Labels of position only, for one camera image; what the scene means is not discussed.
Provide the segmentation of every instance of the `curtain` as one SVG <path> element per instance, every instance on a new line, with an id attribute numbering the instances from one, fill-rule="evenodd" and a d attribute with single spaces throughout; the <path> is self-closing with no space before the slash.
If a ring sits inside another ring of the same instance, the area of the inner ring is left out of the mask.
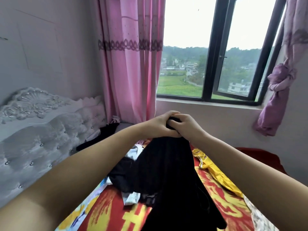
<path id="1" fill-rule="evenodd" d="M 155 116 L 165 0 L 96 0 L 101 21 L 102 84 L 107 121 Z"/>
<path id="2" fill-rule="evenodd" d="M 295 65 L 308 46 L 308 0 L 287 0 L 284 21 L 284 63 L 277 65 L 268 76 L 273 96 L 262 110 L 253 128 L 264 136 L 275 136 L 289 97 L 290 86 L 296 79 Z"/>

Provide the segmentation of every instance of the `black window frame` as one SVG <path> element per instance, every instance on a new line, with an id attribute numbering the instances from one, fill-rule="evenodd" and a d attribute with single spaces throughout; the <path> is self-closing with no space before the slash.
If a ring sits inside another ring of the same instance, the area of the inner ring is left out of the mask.
<path id="1" fill-rule="evenodd" d="M 269 66 L 266 72 L 266 78 L 261 88 L 259 99 L 257 101 L 255 100 L 258 93 L 258 89 L 260 87 L 261 79 L 264 74 L 266 64 L 270 56 L 275 36 L 278 31 L 279 23 L 282 18 L 286 0 L 276 0 L 275 2 L 275 6 L 269 22 L 267 33 L 265 35 L 263 47 L 261 49 L 260 57 L 257 63 L 256 71 L 252 80 L 248 96 L 218 91 L 222 62 L 225 56 L 224 54 L 229 37 L 229 31 L 230 31 L 235 2 L 236 0 L 216 0 L 216 7 L 214 12 L 213 25 L 210 37 L 210 45 L 206 62 L 202 97 L 179 96 L 179 95 L 168 95 L 168 94 L 157 94 L 156 97 L 225 103 L 225 104 L 240 104 L 240 105 L 250 105 L 250 106 L 259 106 L 262 104 L 269 84 L 267 76 L 271 74 L 281 49 L 283 40 L 283 24 L 281 25 L 281 28 L 279 30 L 277 41 L 275 43 L 274 50 L 272 53 L 272 57 L 270 58 L 269 61 Z M 234 98 L 237 100 L 213 99 L 212 94 Z"/>

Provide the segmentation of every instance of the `green field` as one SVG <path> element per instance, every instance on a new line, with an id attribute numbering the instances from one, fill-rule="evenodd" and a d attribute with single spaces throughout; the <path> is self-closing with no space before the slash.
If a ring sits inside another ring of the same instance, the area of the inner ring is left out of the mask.
<path id="1" fill-rule="evenodd" d="M 184 82 L 186 76 L 161 76 L 158 82 L 157 94 L 202 96 L 202 87 L 197 87 Z M 232 98 L 212 95 L 212 99 L 231 100 Z"/>

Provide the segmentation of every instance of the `gray upholstered headboard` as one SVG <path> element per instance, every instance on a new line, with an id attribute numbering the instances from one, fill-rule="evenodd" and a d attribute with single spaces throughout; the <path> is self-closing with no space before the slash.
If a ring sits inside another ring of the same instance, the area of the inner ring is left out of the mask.
<path id="1" fill-rule="evenodd" d="M 0 107 L 0 207 L 106 125 L 100 97 L 73 101 L 38 88 Z"/>

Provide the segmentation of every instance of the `forearm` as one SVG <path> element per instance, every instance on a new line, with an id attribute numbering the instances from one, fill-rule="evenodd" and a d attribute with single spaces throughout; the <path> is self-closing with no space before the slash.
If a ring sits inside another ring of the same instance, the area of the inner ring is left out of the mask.
<path id="1" fill-rule="evenodd" d="M 201 139 L 198 148 L 280 230 L 308 230 L 306 186 L 206 132 Z"/>
<path id="2" fill-rule="evenodd" d="M 68 157 L 24 191 L 24 196 L 63 220 L 140 139 L 137 125 Z"/>

